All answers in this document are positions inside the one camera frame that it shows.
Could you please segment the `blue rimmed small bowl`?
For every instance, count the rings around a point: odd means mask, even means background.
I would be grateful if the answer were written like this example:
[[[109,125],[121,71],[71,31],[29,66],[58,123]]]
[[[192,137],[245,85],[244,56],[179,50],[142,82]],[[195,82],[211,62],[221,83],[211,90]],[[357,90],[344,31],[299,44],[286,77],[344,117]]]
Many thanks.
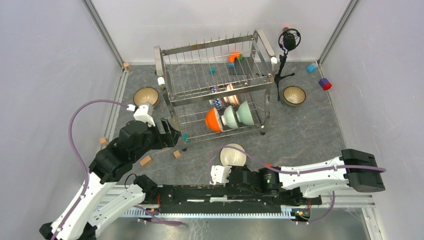
[[[234,166],[234,167],[244,166],[247,161],[247,156],[244,153],[236,149],[233,149],[233,147],[240,149],[243,152],[245,151],[244,148],[237,143],[227,144],[225,148],[221,149],[219,154],[221,164],[223,166]]]

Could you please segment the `white bowl with orange rim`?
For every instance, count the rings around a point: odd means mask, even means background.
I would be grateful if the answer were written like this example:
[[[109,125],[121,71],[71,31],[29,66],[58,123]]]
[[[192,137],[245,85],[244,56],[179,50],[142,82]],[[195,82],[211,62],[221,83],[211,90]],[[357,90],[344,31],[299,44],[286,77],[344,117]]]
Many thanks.
[[[220,116],[219,116],[218,110],[215,107],[211,108],[207,112],[204,120],[205,120],[205,124],[207,128],[210,129],[211,131],[216,133],[220,133],[223,131],[223,126],[220,121]]]

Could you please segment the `copper bowl with floral motif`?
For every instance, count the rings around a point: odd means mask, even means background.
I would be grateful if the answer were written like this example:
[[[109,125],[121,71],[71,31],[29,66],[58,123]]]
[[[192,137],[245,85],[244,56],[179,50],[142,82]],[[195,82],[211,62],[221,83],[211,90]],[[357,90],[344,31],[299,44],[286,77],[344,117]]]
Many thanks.
[[[149,103],[155,108],[159,104],[159,92],[150,86],[142,87],[134,93],[133,102],[136,106]]]

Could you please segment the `dark bowl with lattice band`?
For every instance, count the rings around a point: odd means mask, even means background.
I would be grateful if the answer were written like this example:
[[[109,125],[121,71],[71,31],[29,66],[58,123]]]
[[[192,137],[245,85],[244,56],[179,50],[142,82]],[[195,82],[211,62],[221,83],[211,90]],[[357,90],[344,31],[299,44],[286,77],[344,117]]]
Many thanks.
[[[283,90],[283,100],[291,107],[297,107],[303,104],[306,98],[306,92],[299,86],[290,85]]]

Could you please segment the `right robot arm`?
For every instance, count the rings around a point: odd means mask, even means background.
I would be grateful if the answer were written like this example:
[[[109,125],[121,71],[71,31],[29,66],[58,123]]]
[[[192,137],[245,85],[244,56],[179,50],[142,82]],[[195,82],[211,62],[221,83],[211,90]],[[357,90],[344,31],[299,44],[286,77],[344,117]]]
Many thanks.
[[[295,204],[326,192],[352,188],[359,193],[385,191],[375,156],[356,149],[343,149],[340,156],[301,166],[264,166],[251,171],[247,166],[225,167],[223,184],[263,196],[287,193]]]

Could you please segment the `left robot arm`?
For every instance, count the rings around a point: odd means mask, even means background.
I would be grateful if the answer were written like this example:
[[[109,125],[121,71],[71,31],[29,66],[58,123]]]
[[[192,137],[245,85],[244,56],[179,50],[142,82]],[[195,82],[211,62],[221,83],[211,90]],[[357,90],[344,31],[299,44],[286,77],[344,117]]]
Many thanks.
[[[98,209],[103,197],[129,172],[133,164],[150,150],[174,147],[181,132],[166,118],[161,119],[165,132],[138,120],[129,121],[117,138],[100,150],[89,165],[88,183],[84,183],[61,216],[43,224],[39,232],[46,240],[95,240],[124,212],[144,202],[153,203],[157,190],[145,184],[131,184],[108,204]]]

